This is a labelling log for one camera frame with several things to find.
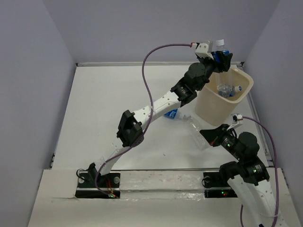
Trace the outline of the clear unlabelled bottle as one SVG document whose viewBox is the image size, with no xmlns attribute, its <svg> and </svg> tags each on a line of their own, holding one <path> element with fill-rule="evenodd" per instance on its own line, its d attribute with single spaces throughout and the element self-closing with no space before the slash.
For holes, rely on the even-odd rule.
<svg viewBox="0 0 303 227">
<path fill-rule="evenodd" d="M 189 132 L 190 137 L 195 143 L 197 149 L 199 151 L 206 150 L 208 148 L 208 143 L 200 133 L 200 130 L 202 129 L 200 122 L 191 115 L 185 115 L 183 120 L 187 131 Z"/>
</svg>

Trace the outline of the blue label bottle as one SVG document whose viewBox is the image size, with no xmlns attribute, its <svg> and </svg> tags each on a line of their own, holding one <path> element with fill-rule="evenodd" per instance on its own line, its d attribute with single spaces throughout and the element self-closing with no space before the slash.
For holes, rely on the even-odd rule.
<svg viewBox="0 0 303 227">
<path fill-rule="evenodd" d="M 216 49 L 214 51 L 214 59 L 219 63 L 220 59 L 216 54 L 217 51 L 221 51 L 224 54 L 229 54 L 229 50 L 225 46 L 223 39 L 216 40 Z M 231 71 L 221 72 L 216 74 L 216 87 L 218 94 L 224 98 L 229 98 L 232 89 L 232 73 Z"/>
<path fill-rule="evenodd" d="M 235 92 L 234 90 L 231 90 L 231 92 L 230 92 L 230 97 L 235 96 L 235 94 L 236 94 L 236 92 Z"/>
<path fill-rule="evenodd" d="M 233 88 L 233 91 L 234 91 L 235 93 L 239 93 L 239 92 L 242 91 L 242 87 L 241 87 L 241 86 L 235 86 L 235 87 Z"/>
<path fill-rule="evenodd" d="M 165 113 L 164 117 L 166 117 L 168 119 L 182 120 L 182 119 L 184 119 L 186 117 L 186 115 L 183 114 L 179 109 L 174 109 L 174 110 L 171 110 L 171 111 Z"/>
</svg>

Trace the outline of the blue label bottle front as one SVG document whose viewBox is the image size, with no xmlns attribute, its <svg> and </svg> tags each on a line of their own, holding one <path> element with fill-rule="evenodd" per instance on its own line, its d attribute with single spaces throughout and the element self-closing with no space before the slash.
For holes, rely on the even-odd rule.
<svg viewBox="0 0 303 227">
<path fill-rule="evenodd" d="M 242 91 L 242 87 L 241 87 L 241 86 L 235 86 L 235 87 L 233 88 L 233 91 L 234 91 L 235 93 L 239 93 L 239 92 Z"/>
</svg>

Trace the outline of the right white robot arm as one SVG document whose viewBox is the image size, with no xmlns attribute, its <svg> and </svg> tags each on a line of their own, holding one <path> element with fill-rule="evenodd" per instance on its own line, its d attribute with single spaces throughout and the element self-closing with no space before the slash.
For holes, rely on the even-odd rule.
<svg viewBox="0 0 303 227">
<path fill-rule="evenodd" d="M 205 173 L 202 185 L 207 189 L 229 185 L 255 227 L 285 227 L 287 224 L 279 212 L 279 193 L 273 193 L 267 168 L 258 157 L 256 136 L 250 132 L 237 135 L 227 124 L 199 133 L 210 146 L 221 146 L 236 158 L 221 165 L 218 172 Z"/>
</svg>

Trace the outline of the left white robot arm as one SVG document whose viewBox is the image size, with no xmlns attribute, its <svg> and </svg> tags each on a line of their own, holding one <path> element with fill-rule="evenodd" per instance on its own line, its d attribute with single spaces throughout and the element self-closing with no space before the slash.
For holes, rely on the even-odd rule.
<svg viewBox="0 0 303 227">
<path fill-rule="evenodd" d="M 116 134 L 114 150 L 99 162 L 91 163 L 87 169 L 88 181 L 95 187 L 101 186 L 113 165 L 124 153 L 138 146 L 144 139 L 149 125 L 165 113 L 183 107 L 197 97 L 197 92 L 209 83 L 212 73 L 227 72 L 233 54 L 228 51 L 211 53 L 213 58 L 199 58 L 192 63 L 184 76 L 165 95 L 154 101 L 151 106 L 140 110 L 123 112 Z"/>
</svg>

